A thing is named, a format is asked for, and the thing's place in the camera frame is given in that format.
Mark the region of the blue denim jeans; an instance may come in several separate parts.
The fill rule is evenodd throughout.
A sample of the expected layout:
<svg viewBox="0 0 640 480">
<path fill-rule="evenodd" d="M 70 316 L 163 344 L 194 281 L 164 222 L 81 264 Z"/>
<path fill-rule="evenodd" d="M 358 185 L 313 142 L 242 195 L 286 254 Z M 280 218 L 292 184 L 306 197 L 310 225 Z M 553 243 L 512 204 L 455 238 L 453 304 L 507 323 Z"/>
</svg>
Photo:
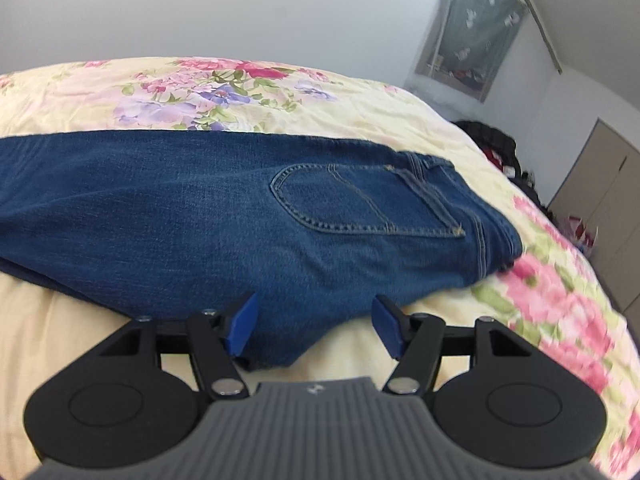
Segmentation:
<svg viewBox="0 0 640 480">
<path fill-rule="evenodd" d="M 329 330 L 469 287 L 521 257 L 518 231 L 447 159 L 363 140 L 90 131 L 1 142 L 1 269 L 137 318 L 244 292 L 243 356 L 292 364 Z"/>
</svg>

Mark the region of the beige wardrobe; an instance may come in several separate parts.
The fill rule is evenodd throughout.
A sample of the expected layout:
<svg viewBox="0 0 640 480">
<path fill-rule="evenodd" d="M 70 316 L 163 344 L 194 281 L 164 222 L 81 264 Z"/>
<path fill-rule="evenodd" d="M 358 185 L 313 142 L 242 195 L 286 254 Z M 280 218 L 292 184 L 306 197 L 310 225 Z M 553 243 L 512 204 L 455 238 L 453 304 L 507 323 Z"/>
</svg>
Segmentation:
<svg viewBox="0 0 640 480">
<path fill-rule="evenodd" d="M 597 234 L 588 259 L 622 311 L 639 298 L 639 207 L 639 151 L 599 119 L 550 209 Z"/>
</svg>

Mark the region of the black clothes pile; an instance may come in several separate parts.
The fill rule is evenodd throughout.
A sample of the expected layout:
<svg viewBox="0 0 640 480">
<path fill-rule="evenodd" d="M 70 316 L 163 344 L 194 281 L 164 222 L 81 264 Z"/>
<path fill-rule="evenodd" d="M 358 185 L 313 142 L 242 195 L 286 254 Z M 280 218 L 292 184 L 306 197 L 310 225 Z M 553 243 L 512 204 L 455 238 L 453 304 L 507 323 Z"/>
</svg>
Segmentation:
<svg viewBox="0 0 640 480">
<path fill-rule="evenodd" d="M 497 128 L 472 120 L 457 120 L 454 125 L 466 133 L 486 158 L 512 184 L 519 188 L 549 220 L 553 220 L 552 212 L 541 203 L 535 185 L 530 180 L 532 175 L 522 170 L 516 154 L 516 142 L 512 136 L 508 136 Z"/>
</svg>

